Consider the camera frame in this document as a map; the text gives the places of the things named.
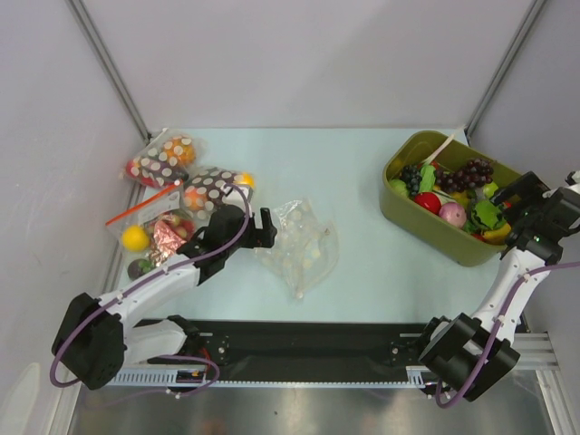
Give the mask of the yellow fake lemon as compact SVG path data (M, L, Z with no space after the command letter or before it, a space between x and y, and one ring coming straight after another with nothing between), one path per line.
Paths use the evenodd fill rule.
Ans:
M483 240L494 246L503 246L511 231L511 226L506 223L499 229L488 230L481 234Z

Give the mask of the clear zip top bag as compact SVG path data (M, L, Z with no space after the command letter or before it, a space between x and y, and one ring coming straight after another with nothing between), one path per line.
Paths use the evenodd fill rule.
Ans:
M325 280L340 255L333 221L322 222L306 198L294 199L271 211L277 234L270 248L257 248L257 260L279 277L297 300Z

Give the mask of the purple fake grape bunch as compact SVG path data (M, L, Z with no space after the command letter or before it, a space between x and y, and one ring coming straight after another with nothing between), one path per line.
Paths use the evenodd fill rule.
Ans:
M437 169L435 185L448 194L461 193L465 190L483 188L493 180L493 174L494 169L489 160L475 158L455 171Z

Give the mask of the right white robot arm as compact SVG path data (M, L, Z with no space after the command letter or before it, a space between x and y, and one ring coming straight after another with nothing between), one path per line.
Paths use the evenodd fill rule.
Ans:
M532 171L499 188L490 201L504 210L511 226L498 274L478 309L455 319L434 318L418 341L419 361L438 378L433 397L442 409L474 401L517 364L517 320L531 295L562 262L561 240L579 232L579 174L549 188Z

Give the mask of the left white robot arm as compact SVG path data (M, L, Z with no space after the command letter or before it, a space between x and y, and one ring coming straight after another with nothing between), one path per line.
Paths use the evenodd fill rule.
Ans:
M155 324L142 320L169 300L220 273L239 249L271 248L277 229L268 208L255 215L235 205L215 212L175 255L121 290L99 297L82 293L69 303L52 346L49 376L63 365L91 390L109 383L127 365L161 358L188 363L198 356L194 325L179 315Z

